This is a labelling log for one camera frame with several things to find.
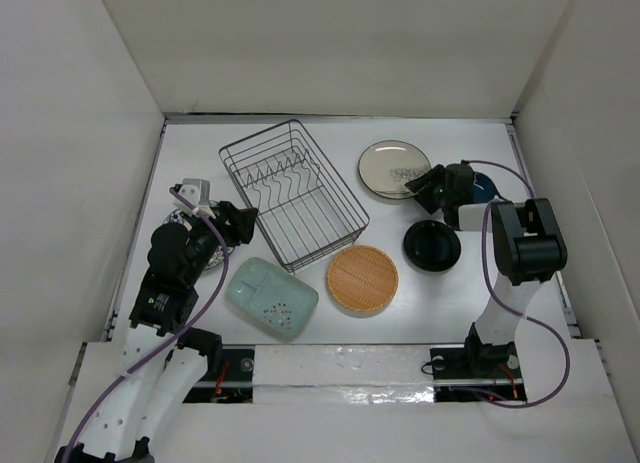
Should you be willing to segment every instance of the screw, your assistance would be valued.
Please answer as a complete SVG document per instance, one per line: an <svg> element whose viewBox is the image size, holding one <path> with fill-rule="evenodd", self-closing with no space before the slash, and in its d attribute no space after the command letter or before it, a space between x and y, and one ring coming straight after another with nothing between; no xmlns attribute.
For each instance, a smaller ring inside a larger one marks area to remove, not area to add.
<svg viewBox="0 0 640 463"><path fill-rule="evenodd" d="M240 369L242 371L253 371L253 360L251 358L243 358L240 361Z"/></svg>
<svg viewBox="0 0 640 463"><path fill-rule="evenodd" d="M518 357L516 355L509 355L507 366L511 370L517 370L518 368L520 368L520 360L518 360Z"/></svg>

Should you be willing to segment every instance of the wicker plate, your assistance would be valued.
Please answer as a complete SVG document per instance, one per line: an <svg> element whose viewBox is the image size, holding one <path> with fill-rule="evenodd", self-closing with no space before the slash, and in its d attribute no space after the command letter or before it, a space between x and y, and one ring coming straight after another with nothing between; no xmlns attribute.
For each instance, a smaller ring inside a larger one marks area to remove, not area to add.
<svg viewBox="0 0 640 463"><path fill-rule="evenodd" d="M398 271L391 258L377 248L352 246L331 261L327 283L345 308L377 311L391 303L398 289Z"/></svg>

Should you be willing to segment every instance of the black bowl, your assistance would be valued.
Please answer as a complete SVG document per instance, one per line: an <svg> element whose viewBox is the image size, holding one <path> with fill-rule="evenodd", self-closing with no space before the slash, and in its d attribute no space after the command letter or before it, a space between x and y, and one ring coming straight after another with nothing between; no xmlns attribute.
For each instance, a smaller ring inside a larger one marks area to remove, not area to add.
<svg viewBox="0 0 640 463"><path fill-rule="evenodd" d="M404 235L404 252L418 268L445 271L455 265L462 251L458 235L434 220L420 221Z"/></svg>

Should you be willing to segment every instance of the wall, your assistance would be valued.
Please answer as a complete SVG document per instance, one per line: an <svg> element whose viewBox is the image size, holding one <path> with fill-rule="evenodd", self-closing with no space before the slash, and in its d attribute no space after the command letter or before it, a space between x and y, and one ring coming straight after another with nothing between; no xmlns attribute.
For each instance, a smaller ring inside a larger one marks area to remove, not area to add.
<svg viewBox="0 0 640 463"><path fill-rule="evenodd" d="M552 195L564 271L585 336L602 341L640 452L640 0L574 0L516 120L527 165Z"/></svg>
<svg viewBox="0 0 640 463"><path fill-rule="evenodd" d="M162 116L100 0L0 0L0 61L0 346L96 339Z"/></svg>
<svg viewBox="0 0 640 463"><path fill-rule="evenodd" d="M567 0L104 0L167 112L508 117Z"/></svg>

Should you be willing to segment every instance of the metal wire rack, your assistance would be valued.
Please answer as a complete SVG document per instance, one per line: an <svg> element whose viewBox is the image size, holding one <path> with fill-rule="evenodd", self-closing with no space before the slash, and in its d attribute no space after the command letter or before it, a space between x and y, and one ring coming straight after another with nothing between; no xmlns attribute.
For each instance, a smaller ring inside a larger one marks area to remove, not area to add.
<svg viewBox="0 0 640 463"><path fill-rule="evenodd" d="M258 227L290 273L353 243L369 215L298 120L220 150L220 158Z"/></svg>

